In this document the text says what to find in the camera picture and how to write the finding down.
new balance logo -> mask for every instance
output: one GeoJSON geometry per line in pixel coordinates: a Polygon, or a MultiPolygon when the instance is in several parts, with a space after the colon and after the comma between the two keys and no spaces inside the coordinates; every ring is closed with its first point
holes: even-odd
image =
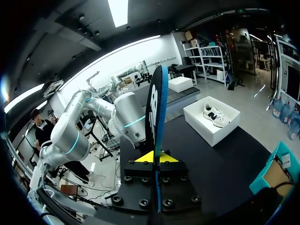
{"type": "Polygon", "coordinates": [[[149,122],[152,129],[153,140],[155,143],[154,127],[156,124],[156,113],[157,113],[157,106],[158,106],[158,91],[156,90],[155,85],[152,86],[150,106],[151,106],[151,112],[149,116],[149,122]]]}
{"type": "Polygon", "coordinates": [[[208,114],[208,116],[211,117],[213,120],[215,120],[216,117],[217,117],[213,112],[210,112],[210,113],[208,114]]]}

man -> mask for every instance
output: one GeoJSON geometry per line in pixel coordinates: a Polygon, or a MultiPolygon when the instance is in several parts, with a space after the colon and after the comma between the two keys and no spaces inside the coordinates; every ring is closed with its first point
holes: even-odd
{"type": "MultiPolygon", "coordinates": [[[[36,141],[35,147],[38,150],[41,150],[41,146],[43,143],[50,140],[51,132],[54,128],[54,125],[49,120],[42,120],[41,115],[38,109],[34,109],[31,114],[31,119],[35,121],[36,125],[36,141]]],[[[43,146],[49,146],[52,143],[46,143],[43,146]]],[[[76,176],[82,179],[84,184],[89,184],[93,186],[93,182],[89,182],[90,172],[79,162],[79,161],[71,161],[64,164],[66,168],[72,171],[76,176]]]]}

metal shelving unit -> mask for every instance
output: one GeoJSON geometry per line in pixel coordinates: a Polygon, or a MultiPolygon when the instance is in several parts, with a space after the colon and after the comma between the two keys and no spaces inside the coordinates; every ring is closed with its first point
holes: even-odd
{"type": "Polygon", "coordinates": [[[224,84],[226,87],[226,74],[225,67],[226,63],[224,63],[224,56],[222,55],[222,49],[220,46],[207,46],[207,47],[199,47],[199,43],[196,40],[197,47],[189,47],[186,48],[186,44],[183,44],[183,48],[187,57],[189,57],[192,61],[193,65],[196,65],[197,72],[196,76],[204,77],[205,80],[211,79],[214,81],[218,81],[224,84]],[[204,54],[204,52],[214,53],[211,55],[204,54]],[[221,63],[212,62],[212,58],[221,59],[221,63]],[[217,79],[217,75],[211,75],[212,68],[222,68],[223,69],[223,80],[217,79]]]}

bolt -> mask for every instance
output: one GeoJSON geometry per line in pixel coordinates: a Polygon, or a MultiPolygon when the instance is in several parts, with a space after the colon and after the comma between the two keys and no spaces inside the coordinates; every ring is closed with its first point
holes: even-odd
{"type": "Polygon", "coordinates": [[[142,199],[139,201],[139,205],[142,209],[147,208],[148,204],[149,204],[149,201],[147,199],[142,199]]]}
{"type": "Polygon", "coordinates": [[[180,179],[181,179],[182,181],[187,181],[187,180],[188,180],[188,177],[187,177],[187,176],[184,176],[184,177],[180,177],[180,179]]]}
{"type": "Polygon", "coordinates": [[[171,199],[167,199],[163,201],[163,206],[165,206],[166,208],[171,208],[174,206],[174,203],[171,199]]]}
{"type": "Polygon", "coordinates": [[[143,182],[144,184],[147,184],[148,181],[149,181],[149,178],[147,178],[147,177],[143,177],[143,178],[142,178],[142,182],[143,182]]]}
{"type": "Polygon", "coordinates": [[[168,184],[168,183],[170,183],[170,178],[163,178],[163,182],[165,183],[165,184],[168,184]]]}
{"type": "Polygon", "coordinates": [[[195,204],[199,204],[200,203],[200,197],[195,195],[191,198],[191,201],[195,204]]]}
{"type": "Polygon", "coordinates": [[[129,184],[129,183],[132,182],[132,178],[129,177],[129,176],[125,176],[125,177],[124,177],[124,181],[125,181],[127,184],[129,184]]]}
{"type": "Polygon", "coordinates": [[[112,197],[112,202],[116,205],[122,205],[123,204],[123,199],[118,195],[114,195],[112,197]]]}

exit sign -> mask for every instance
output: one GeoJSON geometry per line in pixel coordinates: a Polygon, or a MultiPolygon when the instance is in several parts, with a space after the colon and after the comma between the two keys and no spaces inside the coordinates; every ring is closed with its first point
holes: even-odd
{"type": "Polygon", "coordinates": [[[235,10],[236,13],[245,13],[246,10],[245,9],[237,9],[235,10]]]}

